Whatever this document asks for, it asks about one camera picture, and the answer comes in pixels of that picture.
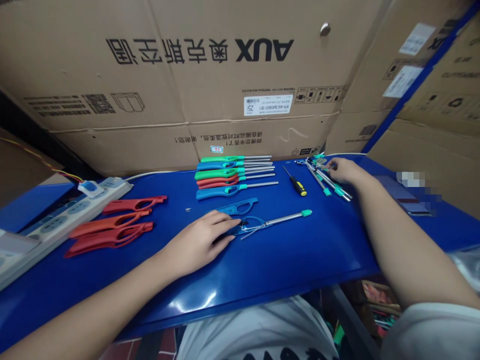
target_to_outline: person's right hand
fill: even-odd
[[[334,157],[327,164],[328,174],[330,177],[343,184],[352,184],[369,179],[372,176],[358,166],[355,162],[342,157]]]
[[[153,258],[168,263],[176,278],[191,274],[212,262],[235,236],[214,240],[240,223],[226,213],[210,211],[184,228]]]

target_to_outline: plug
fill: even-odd
[[[93,199],[103,193],[105,189],[98,185],[95,181],[86,180],[78,184],[78,190]]]

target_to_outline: power strip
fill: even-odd
[[[109,202],[120,199],[133,187],[119,177],[109,177],[99,185],[105,189],[100,195],[80,196],[30,227],[25,235],[40,241],[32,250],[10,256],[0,252],[0,291],[67,240],[78,225],[100,215]]]

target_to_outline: yellow and red wire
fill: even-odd
[[[60,175],[63,175],[64,177],[67,177],[67,178],[72,178],[72,179],[75,179],[76,181],[78,181],[79,183],[83,183],[84,180],[77,176],[77,175],[73,175],[71,173],[68,173],[66,171],[63,171],[63,170],[60,170],[60,169],[57,169],[57,168],[54,168],[51,164],[49,164],[41,155],[37,154],[36,152],[33,152],[32,150],[30,150],[29,148],[23,146],[22,144],[16,142],[16,141],[13,141],[13,140],[9,140],[9,139],[6,139],[6,138],[3,138],[3,137],[0,137],[0,140],[3,140],[7,143],[10,143],[10,144],[13,144],[13,145],[16,145],[18,146],[19,148],[25,150],[27,153],[29,154],[32,154],[33,156],[35,156],[37,159],[39,159],[42,163],[44,163],[50,170],[52,170],[53,172],[56,172],[56,173],[59,173]]]

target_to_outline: blue frame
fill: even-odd
[[[385,118],[382,124],[378,127],[378,130],[373,134],[371,139],[366,143],[365,147],[361,151],[362,153],[368,153],[377,141],[382,137],[382,135],[387,131],[389,126],[394,122],[397,118],[399,112],[403,109],[405,103],[409,101],[413,94],[418,90],[420,85],[425,81],[425,79],[430,75],[434,66],[438,64],[440,59],[445,55],[445,53],[450,49],[452,44],[454,43],[457,36],[460,34],[460,30],[480,11],[480,1],[475,1],[475,3],[467,10],[465,15],[460,19],[456,27],[452,30],[452,32],[446,37],[443,43],[440,45],[440,48],[432,56],[430,61],[426,64],[425,68],[422,70],[420,75],[415,79],[413,84],[408,88],[405,95],[398,101],[396,106],[390,111],[390,114]]]

